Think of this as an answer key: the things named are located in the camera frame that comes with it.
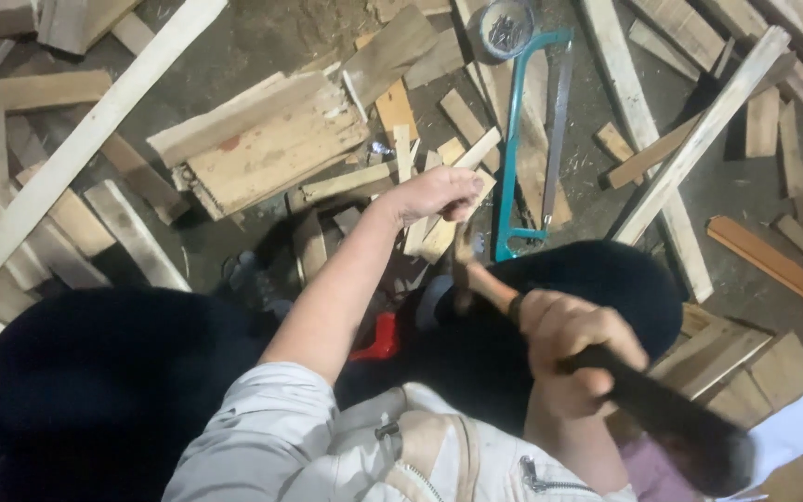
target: person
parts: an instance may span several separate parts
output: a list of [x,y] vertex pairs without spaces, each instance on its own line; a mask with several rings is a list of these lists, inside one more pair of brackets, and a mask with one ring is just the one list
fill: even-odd
[[460,220],[481,189],[439,167],[373,201],[283,322],[156,289],[34,305],[0,336],[5,499],[632,500],[602,420],[614,382],[554,362],[605,343],[643,368],[673,344],[651,257],[588,241],[494,265],[531,291],[522,334],[487,304],[457,316],[434,280],[395,357],[346,361],[398,232]]

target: concrete floor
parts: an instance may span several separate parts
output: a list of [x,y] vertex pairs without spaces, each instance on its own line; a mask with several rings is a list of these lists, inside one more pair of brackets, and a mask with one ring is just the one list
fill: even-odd
[[[576,29],[575,85],[571,91],[570,124],[566,131],[561,168],[574,220],[551,236],[546,243],[548,247],[579,239],[605,237],[620,218],[622,208],[634,196],[633,188],[603,191],[598,184],[598,176],[614,163],[596,147],[592,135],[610,120],[618,124],[619,130],[623,131],[624,128],[616,116],[614,99],[607,82],[600,73],[592,41],[586,37],[585,20],[577,8],[579,1],[535,0],[543,18],[543,28],[572,26]],[[231,2],[231,6],[214,25],[129,114],[119,131],[165,175],[162,166],[154,160],[156,157],[145,138],[220,105],[274,72],[291,73],[331,50],[336,50],[341,58],[348,57],[352,52],[352,40],[378,28],[373,14],[367,10],[366,2]],[[181,0],[145,0],[139,7],[138,15],[156,30],[162,27],[180,3]],[[623,2],[616,4],[627,29],[634,19],[633,14]],[[436,28],[452,26],[450,16],[434,16],[430,19]],[[632,46],[631,52],[662,133],[671,131],[681,120],[692,116],[697,110],[694,106],[698,103],[704,106],[714,98],[714,92],[694,92],[695,85],[642,49]],[[27,53],[16,53],[6,64],[16,65],[27,56]],[[117,76],[131,61],[131,54],[116,39],[108,36],[77,66],[83,69],[104,67]],[[423,144],[430,149],[437,148],[454,135],[437,107],[441,97],[454,87],[476,110],[480,120],[487,123],[485,108],[463,72],[415,89],[409,97]],[[685,110],[688,102],[691,108]],[[803,138],[803,106],[798,107],[798,120]],[[39,113],[31,121],[40,135],[47,137],[46,147],[52,151],[70,132],[68,124],[48,113]],[[375,132],[379,132],[379,121],[372,123]],[[705,234],[708,218],[725,214],[803,265],[803,256],[797,249],[766,227],[777,215],[790,211],[790,204],[783,200],[782,176],[776,160],[745,162],[738,160],[738,154],[727,154],[726,151],[727,137],[722,135],[681,186],[717,289],[704,306],[714,314],[742,318],[779,332],[796,330],[803,340],[803,299]],[[348,166],[337,166],[318,178],[330,177],[349,169]],[[87,188],[97,179],[113,176],[113,167],[100,156],[95,157],[77,179],[74,188]],[[185,267],[188,269],[189,282],[195,291],[212,290],[226,258],[253,248],[271,262],[274,281],[282,294],[292,297],[298,292],[295,258],[289,247],[282,197],[275,197],[246,210],[242,229],[228,219],[219,223],[210,222],[205,211],[197,204],[193,213],[186,215],[175,229],[169,229],[140,198],[131,197],[131,193],[128,195],[177,267],[180,270]],[[491,211],[491,205],[486,204],[477,214],[480,227],[486,234],[491,232]],[[328,227],[326,232],[329,239],[336,240],[335,229]],[[640,247],[651,250],[658,244],[658,229],[651,227]],[[112,250],[96,264],[116,282],[134,281],[140,277],[139,272],[128,265],[131,261],[121,249]]]

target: hand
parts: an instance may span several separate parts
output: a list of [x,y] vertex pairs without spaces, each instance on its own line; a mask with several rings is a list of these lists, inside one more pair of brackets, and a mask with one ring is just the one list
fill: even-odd
[[612,390],[612,375],[582,368],[571,376],[557,373],[558,360],[588,345],[606,344],[622,361],[642,371],[649,363],[637,337],[615,309],[556,291],[532,291],[523,299],[520,328],[528,341],[535,392],[547,413],[560,419],[595,416]]
[[449,222],[467,216],[485,182],[469,169],[442,165],[386,192],[380,199],[391,203],[403,227],[440,213]]

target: black pants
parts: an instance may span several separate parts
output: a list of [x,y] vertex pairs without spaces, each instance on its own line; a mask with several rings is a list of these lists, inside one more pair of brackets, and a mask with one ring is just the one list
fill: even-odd
[[[619,310],[651,358],[675,340],[682,307],[668,272],[605,241],[497,264],[510,286],[564,291]],[[526,346],[487,305],[441,327],[405,328],[388,361],[347,364],[341,406],[424,382],[476,419],[519,434],[532,378]],[[75,291],[34,305],[0,336],[0,432],[7,492],[27,498],[159,498],[185,446],[252,368],[276,329],[212,297],[164,290]]]

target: zipper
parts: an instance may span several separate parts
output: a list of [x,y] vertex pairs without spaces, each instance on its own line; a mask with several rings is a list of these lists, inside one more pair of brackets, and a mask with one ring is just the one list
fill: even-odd
[[435,489],[435,486],[429,482],[426,476],[420,474],[416,467],[401,462],[400,460],[395,463],[395,466],[401,469],[401,471],[408,476],[408,479],[413,481],[414,484],[420,488],[420,491],[432,500],[432,502],[444,502],[439,495],[439,490]]
[[538,479],[538,473],[534,468],[534,460],[526,455],[519,459],[522,467],[522,481],[535,493],[542,493],[548,489],[581,489],[596,493],[592,489],[580,483],[572,482],[546,482]]

